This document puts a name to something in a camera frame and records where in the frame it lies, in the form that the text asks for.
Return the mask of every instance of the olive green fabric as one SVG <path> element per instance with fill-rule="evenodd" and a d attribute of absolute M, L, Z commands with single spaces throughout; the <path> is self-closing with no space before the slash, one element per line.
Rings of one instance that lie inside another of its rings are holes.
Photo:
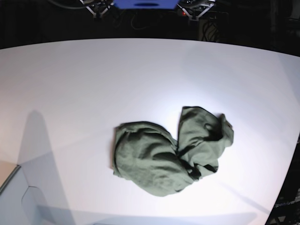
<path fill-rule="evenodd" d="M 178 142 L 150 122 L 121 124 L 116 128 L 114 175 L 132 180 L 156 196 L 183 190 L 218 170 L 218 158 L 233 143 L 233 130 L 200 107 L 183 107 Z"/>

